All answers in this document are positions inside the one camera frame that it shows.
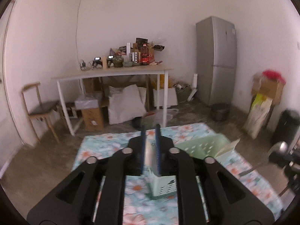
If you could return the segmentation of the white sack under table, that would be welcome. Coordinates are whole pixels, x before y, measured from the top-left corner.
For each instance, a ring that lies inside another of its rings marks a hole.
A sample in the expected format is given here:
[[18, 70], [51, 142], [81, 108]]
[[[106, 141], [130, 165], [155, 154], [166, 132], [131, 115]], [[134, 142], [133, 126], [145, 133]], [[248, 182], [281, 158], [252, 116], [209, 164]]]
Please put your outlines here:
[[125, 88], [109, 87], [109, 124], [120, 124], [146, 114], [146, 93], [144, 87], [136, 84]]

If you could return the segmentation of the cardboard box with red bag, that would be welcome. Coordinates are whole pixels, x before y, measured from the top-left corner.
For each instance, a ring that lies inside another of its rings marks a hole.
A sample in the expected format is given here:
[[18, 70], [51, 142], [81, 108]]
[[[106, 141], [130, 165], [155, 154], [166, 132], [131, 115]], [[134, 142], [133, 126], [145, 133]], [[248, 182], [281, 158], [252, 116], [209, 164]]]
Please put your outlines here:
[[271, 98], [273, 105], [280, 104], [286, 84], [286, 80], [282, 77], [281, 73], [273, 70], [265, 70], [261, 73], [256, 73], [253, 76], [252, 82], [252, 96], [262, 94]]

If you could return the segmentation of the silver refrigerator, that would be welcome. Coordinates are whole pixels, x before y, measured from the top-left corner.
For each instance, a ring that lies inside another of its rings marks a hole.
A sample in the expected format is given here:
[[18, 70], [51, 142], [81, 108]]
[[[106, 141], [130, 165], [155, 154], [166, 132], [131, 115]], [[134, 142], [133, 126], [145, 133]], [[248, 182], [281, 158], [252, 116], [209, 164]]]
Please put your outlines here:
[[231, 104], [237, 67], [234, 24], [208, 17], [196, 24], [196, 40], [198, 99], [207, 106]]

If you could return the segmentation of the red oil bottle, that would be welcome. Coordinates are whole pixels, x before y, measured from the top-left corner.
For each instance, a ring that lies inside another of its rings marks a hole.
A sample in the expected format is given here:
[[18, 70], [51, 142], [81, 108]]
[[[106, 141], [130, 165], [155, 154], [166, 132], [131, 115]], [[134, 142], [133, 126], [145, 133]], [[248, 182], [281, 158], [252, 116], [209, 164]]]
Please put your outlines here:
[[147, 43], [143, 43], [142, 47], [140, 48], [140, 62], [142, 65], [149, 64], [149, 48]]

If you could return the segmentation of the mint green utensil basket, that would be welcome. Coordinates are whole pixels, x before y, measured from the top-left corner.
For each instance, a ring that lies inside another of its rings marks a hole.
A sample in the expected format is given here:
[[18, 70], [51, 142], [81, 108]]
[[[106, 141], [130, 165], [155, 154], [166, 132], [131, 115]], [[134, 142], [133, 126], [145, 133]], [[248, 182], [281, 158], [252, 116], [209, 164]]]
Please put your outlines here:
[[218, 133], [204, 137], [195, 137], [175, 144], [168, 137], [160, 137], [161, 148], [161, 176], [155, 175], [150, 169], [145, 169], [151, 197], [159, 199], [163, 196], [173, 195], [179, 190], [187, 197], [189, 185], [195, 190], [196, 171], [194, 163], [202, 163], [206, 158], [223, 162], [215, 158], [216, 153], [226, 144], [231, 143], [227, 137]]

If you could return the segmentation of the white side table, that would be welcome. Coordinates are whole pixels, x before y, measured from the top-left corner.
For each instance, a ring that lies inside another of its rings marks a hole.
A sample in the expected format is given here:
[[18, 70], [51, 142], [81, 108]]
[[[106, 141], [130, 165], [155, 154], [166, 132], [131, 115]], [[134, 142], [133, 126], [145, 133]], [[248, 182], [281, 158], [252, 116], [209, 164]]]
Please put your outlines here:
[[66, 102], [64, 98], [64, 93], [61, 87], [62, 82], [77, 80], [79, 82], [81, 92], [84, 94], [85, 89], [83, 85], [83, 79], [95, 78], [95, 77], [112, 77], [112, 76], [134, 76], [134, 75], [156, 75], [157, 76], [157, 90], [160, 89], [160, 76], [164, 75], [164, 102], [163, 102], [163, 123], [162, 127], [167, 125], [167, 105], [168, 105], [168, 82], [169, 82], [169, 72], [172, 69], [162, 65], [157, 64], [154, 66], [136, 66], [136, 67], [117, 67], [109, 69], [95, 69], [80, 71], [76, 70], [68, 75], [54, 77], [57, 83], [57, 89], [59, 93], [59, 100], [63, 109], [63, 113], [67, 122], [67, 127], [70, 134], [74, 137], [78, 131], [82, 120], [79, 120], [76, 125], [71, 123], [70, 117], [68, 116]]

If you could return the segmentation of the rice bag white green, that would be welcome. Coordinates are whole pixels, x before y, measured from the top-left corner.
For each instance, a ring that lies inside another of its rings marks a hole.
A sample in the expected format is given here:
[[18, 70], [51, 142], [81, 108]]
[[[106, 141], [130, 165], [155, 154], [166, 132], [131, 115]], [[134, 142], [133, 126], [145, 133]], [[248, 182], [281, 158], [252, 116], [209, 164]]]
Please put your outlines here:
[[271, 109], [273, 99], [263, 94], [257, 94], [250, 107], [250, 112], [243, 126], [243, 130], [256, 139], [262, 125]]

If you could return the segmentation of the cardboard box under table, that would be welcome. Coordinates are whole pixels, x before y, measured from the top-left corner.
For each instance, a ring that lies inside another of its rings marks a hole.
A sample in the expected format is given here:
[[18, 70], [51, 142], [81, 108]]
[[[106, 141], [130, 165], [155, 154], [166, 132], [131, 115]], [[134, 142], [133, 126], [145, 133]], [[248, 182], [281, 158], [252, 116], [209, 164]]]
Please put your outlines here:
[[87, 131], [95, 132], [104, 130], [104, 118], [100, 108], [83, 109], [81, 112]]

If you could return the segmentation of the white door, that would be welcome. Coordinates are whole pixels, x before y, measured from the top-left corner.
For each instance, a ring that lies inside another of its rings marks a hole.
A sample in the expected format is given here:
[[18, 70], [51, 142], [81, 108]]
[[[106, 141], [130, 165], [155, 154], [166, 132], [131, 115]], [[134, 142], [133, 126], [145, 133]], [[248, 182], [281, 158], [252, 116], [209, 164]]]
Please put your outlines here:
[[5, 77], [5, 46], [8, 26], [15, 0], [12, 0], [1, 17], [1, 176], [22, 146], [22, 140], [12, 116]]

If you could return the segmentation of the wooden chair black seat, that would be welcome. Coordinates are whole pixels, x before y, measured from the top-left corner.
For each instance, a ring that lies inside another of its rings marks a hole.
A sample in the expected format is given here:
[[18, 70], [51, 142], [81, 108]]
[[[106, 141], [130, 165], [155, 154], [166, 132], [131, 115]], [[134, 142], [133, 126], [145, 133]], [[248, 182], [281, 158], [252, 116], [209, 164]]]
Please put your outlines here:
[[[53, 124], [51, 122], [51, 118], [50, 118], [51, 113], [53, 111], [57, 111], [57, 106], [59, 105], [59, 102], [57, 100], [42, 102], [41, 95], [40, 95], [40, 90], [39, 90], [39, 86], [40, 85], [41, 85], [40, 82], [29, 83], [29, 84], [26, 84], [21, 89], [20, 93], [21, 93], [21, 98], [22, 98], [23, 105], [24, 105], [25, 110], [26, 110], [27, 119], [29, 120], [29, 124], [30, 124], [31, 130], [33, 131], [33, 134], [36, 137], [38, 143], [40, 143], [40, 138], [37, 135], [35, 127], [34, 127], [34, 125], [32, 123], [33, 119], [41, 119], [41, 120], [45, 121], [48, 129], [52, 132], [52, 134], [53, 134], [56, 142], [60, 143], [59, 137], [56, 134], [56, 131], [54, 129], [54, 126], [53, 126]], [[31, 111], [29, 111], [29, 109], [27, 107], [27, 104], [26, 104], [25, 93], [27, 91], [33, 89], [33, 88], [36, 90], [38, 104], [37, 104], [37, 106], [34, 107], [34, 109], [32, 109]]]

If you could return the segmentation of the steel spoon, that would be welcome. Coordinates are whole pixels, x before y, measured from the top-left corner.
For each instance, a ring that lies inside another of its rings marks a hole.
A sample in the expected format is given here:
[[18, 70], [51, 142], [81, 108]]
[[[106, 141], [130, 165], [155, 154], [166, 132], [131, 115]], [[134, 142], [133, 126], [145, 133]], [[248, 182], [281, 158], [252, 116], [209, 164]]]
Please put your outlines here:
[[150, 140], [146, 140], [145, 143], [144, 165], [146, 168], [150, 169], [155, 175], [159, 175], [156, 143], [151, 142]]
[[250, 174], [251, 172], [253, 172], [255, 169], [267, 165], [269, 163], [269, 157], [271, 154], [279, 153], [279, 154], [284, 155], [285, 153], [287, 153], [287, 150], [288, 150], [288, 144], [286, 142], [284, 142], [284, 141], [277, 142], [276, 144], [274, 144], [274, 146], [272, 146], [270, 148], [270, 150], [267, 152], [265, 158], [260, 163], [258, 163], [257, 165], [253, 166], [252, 168], [250, 168], [246, 171], [240, 172], [239, 176], [240, 177], [246, 176], [246, 175]]

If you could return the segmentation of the green bag on floor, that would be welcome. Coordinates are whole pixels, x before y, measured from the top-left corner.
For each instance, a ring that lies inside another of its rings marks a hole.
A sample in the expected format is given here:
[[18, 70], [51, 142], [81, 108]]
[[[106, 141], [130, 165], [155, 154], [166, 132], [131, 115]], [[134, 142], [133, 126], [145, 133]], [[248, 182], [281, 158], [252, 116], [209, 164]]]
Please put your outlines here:
[[174, 85], [174, 88], [176, 90], [177, 95], [177, 101], [178, 103], [184, 103], [187, 101], [188, 97], [190, 96], [192, 92], [191, 85], [186, 84], [184, 82], [177, 82]]

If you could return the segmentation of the black trash bin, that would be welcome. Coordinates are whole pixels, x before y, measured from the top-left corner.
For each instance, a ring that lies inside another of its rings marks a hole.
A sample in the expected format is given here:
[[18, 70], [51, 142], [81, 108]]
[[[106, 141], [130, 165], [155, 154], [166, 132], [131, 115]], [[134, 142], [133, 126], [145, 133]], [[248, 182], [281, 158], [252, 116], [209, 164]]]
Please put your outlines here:
[[299, 113], [292, 109], [284, 110], [271, 137], [271, 145], [284, 141], [290, 146], [299, 130]]

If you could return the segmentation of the steel rice cooker pot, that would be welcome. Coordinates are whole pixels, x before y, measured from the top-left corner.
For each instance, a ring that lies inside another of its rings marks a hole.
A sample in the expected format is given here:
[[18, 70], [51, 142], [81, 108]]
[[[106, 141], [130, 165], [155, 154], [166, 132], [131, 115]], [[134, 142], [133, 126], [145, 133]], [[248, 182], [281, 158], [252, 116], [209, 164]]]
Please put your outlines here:
[[222, 122], [228, 119], [231, 110], [230, 104], [219, 103], [211, 105], [210, 116], [216, 122]]

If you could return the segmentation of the white rice paddle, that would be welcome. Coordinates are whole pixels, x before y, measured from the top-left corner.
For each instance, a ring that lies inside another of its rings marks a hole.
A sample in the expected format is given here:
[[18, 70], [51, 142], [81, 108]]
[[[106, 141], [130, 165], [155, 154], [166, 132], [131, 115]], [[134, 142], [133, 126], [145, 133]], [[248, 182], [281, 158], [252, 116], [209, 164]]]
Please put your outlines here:
[[215, 155], [215, 158], [218, 160], [226, 160], [232, 151], [234, 151], [236, 145], [240, 142], [240, 139], [237, 139], [229, 144], [226, 144], [222, 147]]

